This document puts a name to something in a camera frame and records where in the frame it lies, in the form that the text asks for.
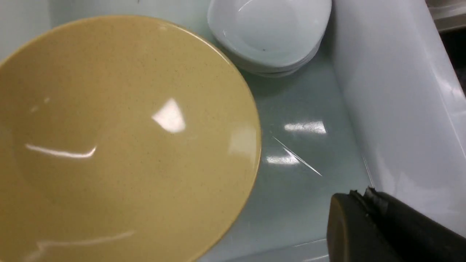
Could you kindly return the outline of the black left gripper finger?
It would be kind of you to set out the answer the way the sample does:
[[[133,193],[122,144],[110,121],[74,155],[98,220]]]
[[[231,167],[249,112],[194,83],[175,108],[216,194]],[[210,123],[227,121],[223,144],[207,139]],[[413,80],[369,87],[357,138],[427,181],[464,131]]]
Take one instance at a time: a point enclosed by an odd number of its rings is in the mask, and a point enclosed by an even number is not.
[[[466,239],[372,187],[331,197],[331,262],[464,262]]]

